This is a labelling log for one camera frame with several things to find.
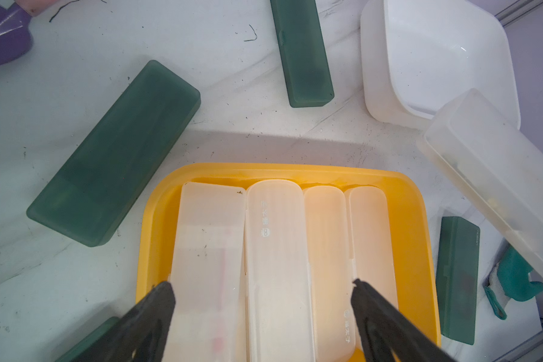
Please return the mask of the clear pencil case pink pen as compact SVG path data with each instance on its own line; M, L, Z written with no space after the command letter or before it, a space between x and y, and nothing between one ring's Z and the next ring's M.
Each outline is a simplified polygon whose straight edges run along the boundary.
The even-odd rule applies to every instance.
M176 306L165 361L235 356L244 220L243 188L195 182L182 187L169 277Z

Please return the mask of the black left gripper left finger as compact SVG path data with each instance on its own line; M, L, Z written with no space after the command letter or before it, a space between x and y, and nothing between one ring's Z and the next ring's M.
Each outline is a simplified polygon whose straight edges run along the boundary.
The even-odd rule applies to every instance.
M161 361L176 298L171 284L154 287L75 361Z

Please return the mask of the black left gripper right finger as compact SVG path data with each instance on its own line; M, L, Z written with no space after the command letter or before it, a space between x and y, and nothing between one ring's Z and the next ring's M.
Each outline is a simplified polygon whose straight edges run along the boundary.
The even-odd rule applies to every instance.
M367 282L354 280L351 306L365 360L453 360Z

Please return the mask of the yellow plastic tray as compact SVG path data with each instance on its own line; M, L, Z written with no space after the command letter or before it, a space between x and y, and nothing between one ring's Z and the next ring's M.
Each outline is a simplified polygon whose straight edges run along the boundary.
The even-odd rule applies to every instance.
M136 295L172 285L165 361L361 361L355 279L440 346L425 205L401 173L193 164L147 202Z

